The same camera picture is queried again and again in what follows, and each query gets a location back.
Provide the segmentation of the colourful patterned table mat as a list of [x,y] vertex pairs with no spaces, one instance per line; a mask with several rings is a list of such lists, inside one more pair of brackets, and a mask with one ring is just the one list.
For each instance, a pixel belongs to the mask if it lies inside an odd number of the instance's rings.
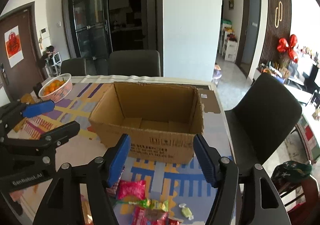
[[[44,132],[75,120],[80,124],[80,131],[57,150],[56,166],[65,162],[82,165],[103,155],[106,147],[90,127],[88,117],[109,83],[108,79],[74,79],[72,91],[53,112],[28,119],[18,131],[11,131],[9,137],[36,140]],[[222,156],[232,157],[224,112],[204,115],[204,137]],[[168,201],[170,216],[183,224],[204,224],[216,195],[216,190],[205,181],[197,158],[187,164],[177,164],[128,157],[122,178],[126,181],[144,180],[146,196]],[[189,207],[193,220],[189,221],[181,214],[181,203]]]

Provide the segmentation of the dark chair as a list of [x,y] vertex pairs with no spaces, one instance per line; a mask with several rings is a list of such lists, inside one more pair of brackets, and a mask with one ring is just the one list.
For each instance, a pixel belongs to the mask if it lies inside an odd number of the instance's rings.
[[61,74],[66,73],[69,73],[72,76],[85,76],[86,60],[84,58],[64,60],[61,64]]
[[263,164],[290,134],[302,107],[274,77],[261,74],[240,102],[225,111],[239,176]]
[[108,59],[108,74],[122,76],[161,76],[161,61],[156,50],[114,51]]

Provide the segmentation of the pale green wrapped candy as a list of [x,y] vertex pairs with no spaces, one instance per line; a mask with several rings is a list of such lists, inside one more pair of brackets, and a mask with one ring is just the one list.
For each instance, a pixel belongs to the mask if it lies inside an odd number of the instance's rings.
[[189,221],[194,219],[193,213],[191,212],[191,210],[187,207],[187,205],[185,203],[181,203],[178,205],[180,210],[181,210],[181,214],[187,218]]

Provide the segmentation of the pink snack bag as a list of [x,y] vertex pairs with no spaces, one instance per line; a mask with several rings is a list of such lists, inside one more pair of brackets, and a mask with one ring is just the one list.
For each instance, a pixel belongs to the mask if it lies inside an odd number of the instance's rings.
[[146,181],[124,181],[121,180],[118,185],[117,199],[122,200],[127,196],[133,196],[139,200],[145,199]]

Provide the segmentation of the dark chair right side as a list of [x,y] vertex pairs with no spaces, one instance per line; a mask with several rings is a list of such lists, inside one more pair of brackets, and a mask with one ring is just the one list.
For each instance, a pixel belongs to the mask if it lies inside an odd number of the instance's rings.
[[261,74],[240,102],[225,111],[239,176],[263,164],[290,134],[302,107],[274,77]]

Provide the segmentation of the dark wooden slat panel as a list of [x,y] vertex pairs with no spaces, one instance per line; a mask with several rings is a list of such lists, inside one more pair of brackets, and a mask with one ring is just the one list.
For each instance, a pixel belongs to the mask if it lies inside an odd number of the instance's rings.
[[266,32],[260,63],[279,61],[278,42],[281,38],[289,39],[291,18],[292,0],[268,0]]

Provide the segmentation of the red fu door poster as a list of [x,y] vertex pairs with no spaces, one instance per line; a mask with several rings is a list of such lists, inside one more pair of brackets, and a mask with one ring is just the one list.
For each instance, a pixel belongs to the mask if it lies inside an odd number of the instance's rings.
[[18,25],[4,34],[4,41],[9,65],[13,68],[24,59]]

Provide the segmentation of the oranges in basket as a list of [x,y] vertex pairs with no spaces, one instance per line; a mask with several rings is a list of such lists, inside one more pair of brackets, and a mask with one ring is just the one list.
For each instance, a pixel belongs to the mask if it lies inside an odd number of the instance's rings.
[[49,84],[48,86],[46,86],[44,88],[43,94],[44,95],[48,95],[52,92],[54,92],[55,90],[57,90],[58,88],[60,88],[66,81],[65,80],[54,80],[51,84]]

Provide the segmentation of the dark chair behind middle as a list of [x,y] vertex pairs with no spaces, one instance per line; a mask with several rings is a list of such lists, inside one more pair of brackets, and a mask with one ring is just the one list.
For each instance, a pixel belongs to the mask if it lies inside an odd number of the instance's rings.
[[108,59],[108,74],[122,76],[161,76],[161,61],[156,50],[114,51]]

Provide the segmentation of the red bow balloon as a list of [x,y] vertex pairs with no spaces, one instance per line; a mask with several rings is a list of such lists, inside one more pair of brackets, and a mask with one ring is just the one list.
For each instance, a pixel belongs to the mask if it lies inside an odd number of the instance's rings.
[[295,63],[298,63],[298,55],[294,51],[294,47],[298,43],[297,36],[292,34],[290,36],[289,42],[285,38],[281,38],[278,40],[277,50],[280,53],[286,52],[290,58]]

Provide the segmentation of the yellow green snack packet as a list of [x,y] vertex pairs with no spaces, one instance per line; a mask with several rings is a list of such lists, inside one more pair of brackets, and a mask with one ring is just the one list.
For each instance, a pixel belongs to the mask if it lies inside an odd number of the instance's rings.
[[161,210],[164,212],[168,212],[169,210],[169,201],[168,200],[164,200],[163,202],[158,201],[158,200],[151,200],[150,203],[150,209],[152,210]]

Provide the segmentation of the dark chair behind left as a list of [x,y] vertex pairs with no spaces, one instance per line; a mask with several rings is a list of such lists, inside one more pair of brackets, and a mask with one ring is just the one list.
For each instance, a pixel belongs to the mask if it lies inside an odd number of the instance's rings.
[[84,58],[64,60],[61,64],[61,74],[66,73],[69,73],[72,76],[85,76],[86,60]]

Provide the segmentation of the woven yellow tissue box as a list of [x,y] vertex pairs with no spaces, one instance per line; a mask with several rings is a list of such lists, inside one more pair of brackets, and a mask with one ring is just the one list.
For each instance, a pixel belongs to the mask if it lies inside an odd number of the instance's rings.
[[21,103],[26,103],[28,105],[32,105],[35,103],[34,98],[32,97],[31,94],[24,94],[21,99],[20,99]]

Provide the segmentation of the black glass sliding door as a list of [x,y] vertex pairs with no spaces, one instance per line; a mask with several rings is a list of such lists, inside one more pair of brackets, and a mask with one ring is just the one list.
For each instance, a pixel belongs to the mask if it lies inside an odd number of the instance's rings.
[[163,53],[163,0],[62,0],[71,58],[83,58],[106,75],[113,52]]

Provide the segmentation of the brown cardboard box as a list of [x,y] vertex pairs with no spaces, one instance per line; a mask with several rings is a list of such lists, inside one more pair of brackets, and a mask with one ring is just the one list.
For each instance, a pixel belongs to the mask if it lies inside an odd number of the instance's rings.
[[204,129],[199,90],[163,83],[108,85],[89,122],[107,148],[128,134],[130,157],[173,164],[191,161],[194,136]]

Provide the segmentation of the white shelf unit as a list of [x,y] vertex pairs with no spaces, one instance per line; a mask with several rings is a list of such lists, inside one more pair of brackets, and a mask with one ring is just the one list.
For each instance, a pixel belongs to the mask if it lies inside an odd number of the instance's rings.
[[222,56],[225,61],[234,63],[238,48],[238,40],[232,29],[226,29],[223,38]]

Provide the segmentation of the brown entrance door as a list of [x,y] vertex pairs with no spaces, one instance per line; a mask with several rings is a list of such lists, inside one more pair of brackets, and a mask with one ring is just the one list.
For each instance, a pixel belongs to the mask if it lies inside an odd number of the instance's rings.
[[9,100],[31,93],[44,81],[47,74],[38,65],[40,58],[34,3],[1,16],[1,83]]

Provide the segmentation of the red snack packet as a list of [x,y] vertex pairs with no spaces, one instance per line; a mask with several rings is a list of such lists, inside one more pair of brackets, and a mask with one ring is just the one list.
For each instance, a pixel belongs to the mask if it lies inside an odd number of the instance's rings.
[[169,213],[156,209],[135,207],[131,225],[179,225],[182,222],[169,218]]

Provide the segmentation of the green floral bag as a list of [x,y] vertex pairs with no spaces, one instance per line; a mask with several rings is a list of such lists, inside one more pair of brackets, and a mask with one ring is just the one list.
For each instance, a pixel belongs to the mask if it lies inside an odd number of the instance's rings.
[[282,188],[286,183],[299,183],[307,179],[312,172],[310,163],[303,164],[297,161],[286,161],[274,169],[271,181],[277,189]]

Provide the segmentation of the white basket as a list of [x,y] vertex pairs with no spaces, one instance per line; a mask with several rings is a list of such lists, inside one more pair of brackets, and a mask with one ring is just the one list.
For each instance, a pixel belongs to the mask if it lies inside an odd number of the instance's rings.
[[72,75],[69,73],[54,77],[40,89],[40,99],[43,101],[52,100],[54,103],[64,99],[73,88],[71,77]]

